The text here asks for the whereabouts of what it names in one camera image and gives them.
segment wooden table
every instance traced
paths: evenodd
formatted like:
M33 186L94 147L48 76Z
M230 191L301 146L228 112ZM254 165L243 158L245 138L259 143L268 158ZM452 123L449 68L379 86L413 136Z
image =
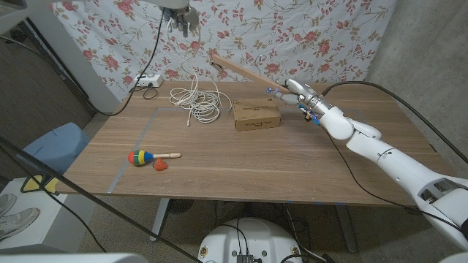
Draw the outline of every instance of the wooden table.
M297 106L277 101L281 126L236 131L233 113L223 110L213 123L201 124L169 102L171 88L190 83L163 83L159 95L145 100L135 92L128 107L111 117L78 156L64 176L92 194L162 197L153 232L159 234L168 198L256 202L336 204L348 250L357 251L346 206L389 205L358 187L327 134L305 122ZM322 92L328 84L314 84ZM200 89L213 89L201 83ZM256 83L220 83L232 100L267 97L267 87ZM382 140L436 172L452 175L423 135L386 94L364 85L336 87L328 101L347 117L374 126ZM335 141L357 180L370 192L405 205L411 199L380 168L351 152L345 141ZM166 160L157 172L150 165L135 167L127 156L134 149L150 153L182 153ZM73 191L58 184L57 190Z

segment floral curtain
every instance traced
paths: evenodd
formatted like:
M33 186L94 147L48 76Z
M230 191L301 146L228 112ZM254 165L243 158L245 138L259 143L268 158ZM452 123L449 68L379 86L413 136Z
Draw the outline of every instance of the floral curtain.
M277 82L362 80L396 0L191 0L200 15L198 32L183 38L163 22L155 59L147 73L168 80L199 76L246 81L217 72L208 62L219 54ZM148 63L161 11L139 0L57 2L51 10L107 87L123 99Z

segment sneaker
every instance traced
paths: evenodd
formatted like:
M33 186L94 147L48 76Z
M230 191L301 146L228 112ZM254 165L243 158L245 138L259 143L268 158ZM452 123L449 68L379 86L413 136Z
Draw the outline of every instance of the sneaker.
M39 216L38 208L29 208L15 215L0 218L0 239L11 237L23 231Z
M4 194L0 197L0 216L4 216L15 204L14 194Z

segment cardboard box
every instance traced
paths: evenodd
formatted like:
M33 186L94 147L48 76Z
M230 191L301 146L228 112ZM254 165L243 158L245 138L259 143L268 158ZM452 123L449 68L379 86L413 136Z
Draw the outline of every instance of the cardboard box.
M235 129L239 132L279 127L281 114L273 98L244 99L233 105Z

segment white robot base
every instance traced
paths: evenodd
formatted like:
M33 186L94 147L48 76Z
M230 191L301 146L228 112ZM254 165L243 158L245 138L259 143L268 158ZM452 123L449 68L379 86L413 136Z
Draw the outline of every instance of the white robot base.
M245 234L245 239L236 227ZM239 262L239 257L240 262L278 263L286 256L300 253L298 243L283 228L260 218L240 218L228 221L211 231L200 245L198 259L205 263L236 263ZM301 262L301 258L286 261Z

